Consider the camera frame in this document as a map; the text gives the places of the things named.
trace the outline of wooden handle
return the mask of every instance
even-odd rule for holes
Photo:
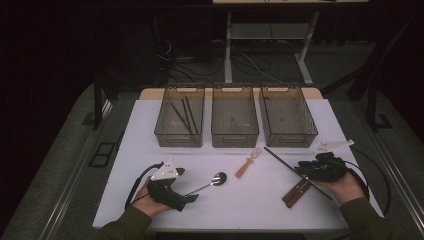
[[[247,167],[249,167],[249,165],[251,163],[253,163],[253,159],[248,158],[247,161],[243,164],[243,166],[241,166],[241,168],[236,172],[236,177],[237,178],[241,178],[241,176],[243,176],[243,174],[246,171]]]
[[[290,189],[290,191],[284,195],[283,197],[283,202],[287,203],[288,201],[290,201],[290,199],[292,199],[294,197],[294,195],[296,194],[297,191],[299,191],[299,189],[306,183],[306,180],[301,179],[292,189]]]
[[[311,183],[307,180],[302,179],[296,184],[287,194],[284,196],[283,201],[286,203],[288,208],[293,207],[293,205],[308,191]]]

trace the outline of black ladle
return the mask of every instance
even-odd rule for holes
[[[187,193],[184,197],[187,197],[188,195],[191,195],[193,193],[197,193],[209,186],[220,186],[222,184],[225,183],[225,181],[227,181],[227,174],[223,173],[223,172],[219,172],[217,174],[215,174],[215,176],[212,178],[212,181],[208,184],[206,184],[205,186],[198,188],[196,190],[194,190],[193,192]]]

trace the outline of white table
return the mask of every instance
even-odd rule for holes
[[[147,90],[142,94],[142,99],[147,100],[139,100],[134,105],[93,227],[101,228],[118,219],[124,212],[125,201],[135,179],[149,166],[172,159],[176,167],[186,170],[172,185],[173,190],[181,195],[207,184],[218,172],[227,173],[228,180],[222,186],[212,186],[199,192],[196,202],[187,204],[182,212],[171,210],[157,215],[149,231],[316,232],[347,228],[339,213],[339,204],[335,200],[330,201],[316,189],[310,188],[291,209],[287,208],[281,198],[300,177],[265,150],[242,179],[234,176],[252,149],[212,147],[211,91],[207,91],[205,97],[203,147],[159,147],[154,127],[161,100],[158,100],[160,98],[157,94],[152,94],[158,92],[163,90]],[[312,99],[307,99],[319,131],[311,147],[270,148],[291,166],[296,166],[301,160],[313,160],[315,155],[312,150],[322,141],[346,140],[329,102],[319,98],[319,92],[316,94],[315,91]],[[264,147],[262,119],[257,101],[256,111],[260,130],[257,146]],[[335,150],[334,154],[356,163],[349,148]],[[371,203],[382,216],[372,193]]]

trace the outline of sleeve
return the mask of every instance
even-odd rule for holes
[[[341,206],[352,240],[406,239],[400,225],[380,217],[366,198],[358,198]]]
[[[151,222],[145,213],[129,206],[117,221],[106,224],[94,240],[140,240]]]

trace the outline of clear plastic bin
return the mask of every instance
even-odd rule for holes
[[[204,84],[168,84],[155,135],[161,147],[202,147]]]
[[[308,148],[318,135],[300,87],[261,83],[259,103],[267,146]]]
[[[211,131],[215,148],[256,146],[259,127],[251,84],[214,84]]]

